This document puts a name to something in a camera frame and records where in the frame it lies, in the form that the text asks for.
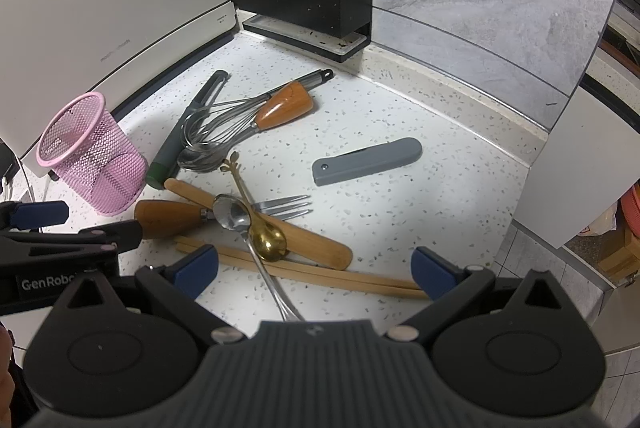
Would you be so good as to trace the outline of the small silver spoon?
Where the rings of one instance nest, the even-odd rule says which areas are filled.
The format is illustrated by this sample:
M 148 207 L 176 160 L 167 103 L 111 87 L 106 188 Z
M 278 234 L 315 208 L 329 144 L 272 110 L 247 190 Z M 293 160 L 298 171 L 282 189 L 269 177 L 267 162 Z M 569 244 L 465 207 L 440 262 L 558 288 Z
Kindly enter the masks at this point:
M 248 238 L 248 228 L 250 227 L 250 215 L 243 202 L 236 197 L 223 195 L 217 197 L 212 208 L 213 214 L 218 223 L 226 230 L 238 233 L 250 251 L 250 257 L 254 260 L 256 268 L 264 280 L 268 291 L 276 303 L 280 315 L 285 322 L 302 322 L 302 315 L 291 304 L 291 300 L 281 292 L 280 287 L 273 281 L 272 276 L 266 269 L 265 263 L 257 255 L 252 241 Z

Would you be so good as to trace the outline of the white utensil sterilizer appliance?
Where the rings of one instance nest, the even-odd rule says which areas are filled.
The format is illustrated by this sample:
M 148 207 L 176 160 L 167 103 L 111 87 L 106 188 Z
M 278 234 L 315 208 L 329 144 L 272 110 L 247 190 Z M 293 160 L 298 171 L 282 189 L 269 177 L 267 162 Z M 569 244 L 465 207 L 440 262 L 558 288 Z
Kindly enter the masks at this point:
M 85 92 L 120 107 L 235 27 L 232 0 L 1 0 L 1 137 L 31 170 L 52 117 Z

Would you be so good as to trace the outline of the bamboo spatula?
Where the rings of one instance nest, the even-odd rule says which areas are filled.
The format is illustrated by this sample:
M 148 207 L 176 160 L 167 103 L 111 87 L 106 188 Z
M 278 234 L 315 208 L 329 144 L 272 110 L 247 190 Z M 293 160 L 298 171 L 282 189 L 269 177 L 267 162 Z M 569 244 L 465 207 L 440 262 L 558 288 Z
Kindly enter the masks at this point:
M 213 194 L 175 178 L 168 178 L 164 186 L 166 190 L 205 208 L 212 209 L 216 201 Z M 284 234 L 289 252 L 335 270 L 345 270 L 352 263 L 352 250 L 346 245 L 259 211 L 256 215 Z

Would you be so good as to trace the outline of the fork with wooden handle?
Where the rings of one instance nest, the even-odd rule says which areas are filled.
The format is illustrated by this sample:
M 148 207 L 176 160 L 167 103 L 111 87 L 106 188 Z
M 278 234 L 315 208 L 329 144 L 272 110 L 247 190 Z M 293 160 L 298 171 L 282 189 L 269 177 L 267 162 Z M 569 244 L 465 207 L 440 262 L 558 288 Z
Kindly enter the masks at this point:
M 254 204 L 256 211 L 281 220 L 290 220 L 312 212 L 309 195 L 282 197 Z M 215 221 L 213 212 L 202 205 L 163 200 L 142 200 L 134 207 L 134 219 L 140 223 L 145 239 L 164 239 L 198 229 Z

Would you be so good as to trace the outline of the grey folding knife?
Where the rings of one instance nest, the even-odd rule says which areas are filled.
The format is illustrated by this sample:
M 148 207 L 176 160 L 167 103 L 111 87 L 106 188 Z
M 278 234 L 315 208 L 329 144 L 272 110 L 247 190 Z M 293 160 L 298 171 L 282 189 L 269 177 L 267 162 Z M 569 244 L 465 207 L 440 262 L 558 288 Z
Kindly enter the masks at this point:
M 416 138 L 401 138 L 334 157 L 316 159 L 311 175 L 317 187 L 366 177 L 404 167 L 422 156 L 422 143 Z

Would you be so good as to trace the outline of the pink mesh utensil cup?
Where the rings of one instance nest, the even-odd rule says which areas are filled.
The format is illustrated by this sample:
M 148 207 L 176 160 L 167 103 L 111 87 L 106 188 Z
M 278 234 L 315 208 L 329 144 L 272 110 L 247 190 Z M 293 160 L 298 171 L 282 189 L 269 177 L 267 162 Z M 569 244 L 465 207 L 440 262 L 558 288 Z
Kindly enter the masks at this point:
M 75 98 L 54 115 L 36 160 L 103 216 L 119 215 L 137 200 L 148 169 L 99 92 Z

